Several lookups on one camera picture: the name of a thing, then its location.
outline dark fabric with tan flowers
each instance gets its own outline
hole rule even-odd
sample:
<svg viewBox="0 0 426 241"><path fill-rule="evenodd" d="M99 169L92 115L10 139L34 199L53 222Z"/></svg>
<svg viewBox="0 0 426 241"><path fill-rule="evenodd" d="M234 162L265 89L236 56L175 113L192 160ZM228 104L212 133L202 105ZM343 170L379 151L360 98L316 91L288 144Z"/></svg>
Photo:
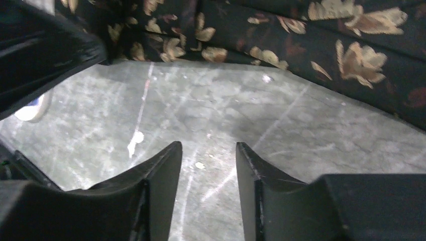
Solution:
<svg viewBox="0 0 426 241"><path fill-rule="evenodd" d="M424 0L56 0L110 59L273 66L426 130Z"/></svg>

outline floral fabric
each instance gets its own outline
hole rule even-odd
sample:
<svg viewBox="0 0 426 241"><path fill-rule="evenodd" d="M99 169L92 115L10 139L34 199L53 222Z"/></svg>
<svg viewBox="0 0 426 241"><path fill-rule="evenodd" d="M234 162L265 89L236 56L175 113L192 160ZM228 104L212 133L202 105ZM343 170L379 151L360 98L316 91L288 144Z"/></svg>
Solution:
<svg viewBox="0 0 426 241"><path fill-rule="evenodd" d="M56 0L110 59L274 66L426 130L424 0Z"/></svg>

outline scratched floor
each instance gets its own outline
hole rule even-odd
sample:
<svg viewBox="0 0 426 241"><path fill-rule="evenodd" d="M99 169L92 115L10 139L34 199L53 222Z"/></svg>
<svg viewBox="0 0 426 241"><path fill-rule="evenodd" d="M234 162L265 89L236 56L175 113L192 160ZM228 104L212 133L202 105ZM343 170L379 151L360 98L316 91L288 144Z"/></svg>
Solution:
<svg viewBox="0 0 426 241"><path fill-rule="evenodd" d="M0 132L66 190L182 141L172 241L243 240L238 141L306 182L323 173L426 170L423 132L281 70L157 63L146 84L149 69L130 61L93 66L54 89L39 123L11 116ZM129 158L135 130L145 138Z"/></svg>

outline black plastic part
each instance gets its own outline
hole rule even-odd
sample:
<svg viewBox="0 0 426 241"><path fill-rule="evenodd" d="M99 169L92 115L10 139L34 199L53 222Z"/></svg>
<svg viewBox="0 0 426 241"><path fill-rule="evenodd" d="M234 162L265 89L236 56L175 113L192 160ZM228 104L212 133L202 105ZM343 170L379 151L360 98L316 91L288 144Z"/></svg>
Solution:
<svg viewBox="0 0 426 241"><path fill-rule="evenodd" d="M11 159L4 165L29 180L0 182L0 240L168 240L180 142L88 190L69 192L43 185L47 177L28 159L10 156L20 157L18 164Z"/></svg>
<svg viewBox="0 0 426 241"><path fill-rule="evenodd" d="M305 184L237 143L246 241L426 240L425 174L327 174Z"/></svg>
<svg viewBox="0 0 426 241"><path fill-rule="evenodd" d="M96 36L21 0L1 0L0 119L106 59Z"/></svg>
<svg viewBox="0 0 426 241"><path fill-rule="evenodd" d="M61 190L20 151L6 156L8 158L5 158L0 166L0 180L32 180L40 185Z"/></svg>

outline small debris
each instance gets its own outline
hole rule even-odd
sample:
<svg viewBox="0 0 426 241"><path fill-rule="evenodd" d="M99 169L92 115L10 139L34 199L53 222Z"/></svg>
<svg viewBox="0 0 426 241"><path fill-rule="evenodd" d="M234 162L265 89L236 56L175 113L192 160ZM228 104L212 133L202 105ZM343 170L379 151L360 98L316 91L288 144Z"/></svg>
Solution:
<svg viewBox="0 0 426 241"><path fill-rule="evenodd" d="M267 75L267 74L264 74L264 75L262 76L262 80L263 80L263 82L265 82L265 83L269 83L269 82L274 81L274 79L273 79L271 76Z"/></svg>
<svg viewBox="0 0 426 241"><path fill-rule="evenodd" d="M135 153L136 144L141 143L144 138L144 134L140 131L135 131L135 133L133 133L133 137L130 140L129 145L127 146L127 150L129 150L129 158L132 158L133 154Z"/></svg>
<svg viewBox="0 0 426 241"><path fill-rule="evenodd" d="M197 162L197 163L195 164L195 167L196 167L196 168L198 168L198 169L204 169L204 168L205 168L205 165L204 165L203 163L201 163L201 162Z"/></svg>

